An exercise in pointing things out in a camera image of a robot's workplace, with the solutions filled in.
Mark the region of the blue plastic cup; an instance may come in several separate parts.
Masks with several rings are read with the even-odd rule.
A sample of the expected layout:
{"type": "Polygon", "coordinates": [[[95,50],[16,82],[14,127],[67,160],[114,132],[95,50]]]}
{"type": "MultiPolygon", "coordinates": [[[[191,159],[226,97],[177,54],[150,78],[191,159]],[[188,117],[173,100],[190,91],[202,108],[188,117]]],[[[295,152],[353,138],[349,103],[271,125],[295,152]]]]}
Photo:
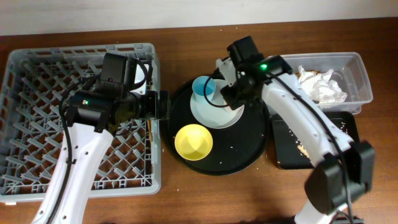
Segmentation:
{"type": "Polygon", "coordinates": [[[216,83],[209,76],[200,76],[193,81],[192,90],[198,103],[208,104],[214,97],[216,83]]]}

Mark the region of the yellow plastic bowl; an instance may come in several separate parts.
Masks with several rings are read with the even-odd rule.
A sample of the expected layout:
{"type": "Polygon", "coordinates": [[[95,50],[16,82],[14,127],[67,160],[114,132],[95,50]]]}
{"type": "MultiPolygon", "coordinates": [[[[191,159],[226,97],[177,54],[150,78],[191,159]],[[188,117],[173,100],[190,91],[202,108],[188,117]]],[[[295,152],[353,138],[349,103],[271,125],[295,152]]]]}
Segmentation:
{"type": "Polygon", "coordinates": [[[199,161],[211,152],[213,137],[204,126],[189,124],[177,132],[174,145],[182,158],[188,161],[199,161]]]}

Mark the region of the white napkin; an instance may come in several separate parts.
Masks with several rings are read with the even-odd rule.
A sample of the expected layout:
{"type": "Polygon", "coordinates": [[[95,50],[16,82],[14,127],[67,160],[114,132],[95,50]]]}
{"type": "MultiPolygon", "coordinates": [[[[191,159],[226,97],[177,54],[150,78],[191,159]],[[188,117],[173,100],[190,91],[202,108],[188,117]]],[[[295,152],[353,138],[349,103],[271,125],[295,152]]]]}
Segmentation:
{"type": "Polygon", "coordinates": [[[330,104],[342,103],[347,99],[348,94],[340,88],[337,81],[331,79],[335,72],[333,69],[317,75],[305,71],[302,65],[298,66],[298,72],[301,74],[298,82],[313,101],[330,104]]]}

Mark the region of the rice and peanut shell scraps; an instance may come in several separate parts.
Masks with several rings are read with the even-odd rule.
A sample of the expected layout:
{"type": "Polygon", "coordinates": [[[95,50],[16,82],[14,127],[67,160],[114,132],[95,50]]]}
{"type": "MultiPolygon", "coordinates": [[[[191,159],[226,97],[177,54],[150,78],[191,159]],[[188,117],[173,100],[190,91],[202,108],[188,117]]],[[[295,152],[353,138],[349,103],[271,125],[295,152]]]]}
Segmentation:
{"type": "MultiPolygon", "coordinates": [[[[340,130],[342,130],[344,133],[348,134],[347,123],[342,119],[336,119],[336,122],[337,122],[336,127],[339,127],[340,130]]],[[[296,144],[297,149],[300,151],[300,155],[305,156],[306,158],[309,159],[310,157],[309,157],[307,150],[304,148],[301,141],[296,137],[296,135],[294,135],[294,133],[292,132],[292,130],[290,128],[289,128],[289,133],[291,136],[293,136],[295,138],[294,142],[296,144]]]]}

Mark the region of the pink plastic cup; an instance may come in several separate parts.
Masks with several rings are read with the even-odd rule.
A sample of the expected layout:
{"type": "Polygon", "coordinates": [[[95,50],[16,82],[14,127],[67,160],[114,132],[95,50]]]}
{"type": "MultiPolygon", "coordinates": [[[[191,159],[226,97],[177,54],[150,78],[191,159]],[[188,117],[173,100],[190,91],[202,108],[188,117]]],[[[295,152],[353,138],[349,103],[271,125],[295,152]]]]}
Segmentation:
{"type": "Polygon", "coordinates": [[[234,110],[232,110],[229,106],[225,107],[224,110],[229,112],[229,113],[237,113],[240,109],[244,108],[244,106],[240,106],[239,108],[236,108],[234,110]]]}

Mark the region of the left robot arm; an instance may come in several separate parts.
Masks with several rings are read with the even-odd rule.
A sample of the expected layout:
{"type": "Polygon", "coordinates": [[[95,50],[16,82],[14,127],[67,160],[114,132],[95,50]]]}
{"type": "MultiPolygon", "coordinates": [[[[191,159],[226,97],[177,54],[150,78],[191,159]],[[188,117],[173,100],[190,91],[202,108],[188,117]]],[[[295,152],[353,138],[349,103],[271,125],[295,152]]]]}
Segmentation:
{"type": "Polygon", "coordinates": [[[33,223],[81,223],[100,162],[120,125],[168,119],[167,91],[136,91],[152,80],[152,72],[150,62],[106,53],[99,74],[81,78],[62,95],[62,147],[33,223]]]}

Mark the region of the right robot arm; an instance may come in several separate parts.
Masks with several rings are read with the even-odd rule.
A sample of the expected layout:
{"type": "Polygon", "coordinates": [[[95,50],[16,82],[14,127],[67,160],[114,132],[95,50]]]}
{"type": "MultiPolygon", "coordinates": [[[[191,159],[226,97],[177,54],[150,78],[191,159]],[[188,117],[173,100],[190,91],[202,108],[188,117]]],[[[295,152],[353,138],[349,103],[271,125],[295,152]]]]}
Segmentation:
{"type": "Polygon", "coordinates": [[[228,46],[229,57],[217,67],[228,86],[221,90],[235,110],[250,101],[263,101],[285,121],[307,150],[314,166],[305,182],[307,202],[292,223],[331,223],[373,184],[375,150],[355,142],[336,127],[310,99],[291,66],[280,56],[265,58],[250,36],[228,46]]]}

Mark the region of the grey dishwasher rack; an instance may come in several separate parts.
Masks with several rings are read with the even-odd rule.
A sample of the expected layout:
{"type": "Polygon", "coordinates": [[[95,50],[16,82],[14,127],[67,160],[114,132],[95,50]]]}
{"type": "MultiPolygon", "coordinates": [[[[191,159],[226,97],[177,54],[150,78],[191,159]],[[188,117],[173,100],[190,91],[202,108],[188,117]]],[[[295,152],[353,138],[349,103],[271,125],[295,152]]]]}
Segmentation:
{"type": "MultiPolygon", "coordinates": [[[[160,88],[160,62],[150,43],[18,49],[1,82],[1,202],[41,201],[62,147],[58,104],[82,77],[99,74],[106,53],[150,62],[147,90],[160,88]]],[[[91,197],[156,194],[161,187],[159,122],[120,125],[93,182],[91,197]]]]}

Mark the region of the grey round plate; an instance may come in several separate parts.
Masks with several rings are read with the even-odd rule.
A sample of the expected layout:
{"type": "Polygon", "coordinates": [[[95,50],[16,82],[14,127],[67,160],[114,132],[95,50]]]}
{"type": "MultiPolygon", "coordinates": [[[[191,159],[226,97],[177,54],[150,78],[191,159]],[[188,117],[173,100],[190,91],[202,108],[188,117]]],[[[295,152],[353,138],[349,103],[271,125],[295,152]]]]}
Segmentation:
{"type": "Polygon", "coordinates": [[[193,93],[190,98],[192,115],[201,125],[207,128],[223,129],[232,126],[243,115],[244,108],[237,113],[229,113],[224,108],[198,103],[193,93]]]}

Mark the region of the round black tray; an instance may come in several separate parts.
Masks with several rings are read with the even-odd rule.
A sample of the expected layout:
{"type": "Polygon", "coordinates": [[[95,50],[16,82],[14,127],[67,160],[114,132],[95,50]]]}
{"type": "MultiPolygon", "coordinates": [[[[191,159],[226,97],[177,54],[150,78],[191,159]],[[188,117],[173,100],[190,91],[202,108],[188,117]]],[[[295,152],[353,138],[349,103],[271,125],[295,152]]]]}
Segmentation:
{"type": "Polygon", "coordinates": [[[266,105],[245,105],[242,117],[225,129],[209,131],[213,137],[211,152],[199,161],[189,161],[175,149],[177,132],[188,124],[198,124],[190,109],[192,96],[190,80],[171,96],[170,117],[160,122],[162,139],[171,154],[189,169],[206,175],[228,175],[239,172],[254,163],[269,142],[271,121],[266,105]]]}

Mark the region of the clear plastic storage box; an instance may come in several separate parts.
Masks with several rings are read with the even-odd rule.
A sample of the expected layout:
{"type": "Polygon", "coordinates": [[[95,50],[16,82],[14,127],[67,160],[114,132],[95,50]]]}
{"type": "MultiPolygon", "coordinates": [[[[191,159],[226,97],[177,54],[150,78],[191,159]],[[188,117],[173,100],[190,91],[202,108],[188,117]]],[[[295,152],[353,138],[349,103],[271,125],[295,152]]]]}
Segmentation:
{"type": "Polygon", "coordinates": [[[297,73],[301,65],[306,71],[326,72],[334,70],[331,79],[347,93],[342,103],[319,104],[324,112],[347,111],[352,114],[361,112],[362,105],[373,100],[368,73],[361,56],[356,52],[328,52],[309,54],[288,54],[282,58],[297,73]]]}

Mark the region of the black rectangular tray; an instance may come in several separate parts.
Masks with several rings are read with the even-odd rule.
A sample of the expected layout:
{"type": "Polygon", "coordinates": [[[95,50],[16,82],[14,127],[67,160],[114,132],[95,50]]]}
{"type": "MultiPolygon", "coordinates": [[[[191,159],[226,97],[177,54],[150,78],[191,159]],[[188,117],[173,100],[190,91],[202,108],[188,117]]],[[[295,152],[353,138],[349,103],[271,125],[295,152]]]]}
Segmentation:
{"type": "MultiPolygon", "coordinates": [[[[336,125],[336,119],[344,120],[348,125],[348,135],[359,142],[358,129],[354,115],[346,111],[326,112],[325,115],[336,125]]],[[[272,130],[274,134],[274,146],[277,165],[281,169],[312,169],[310,159],[300,155],[294,142],[295,138],[289,133],[289,126],[277,114],[272,119],[272,130]]]]}

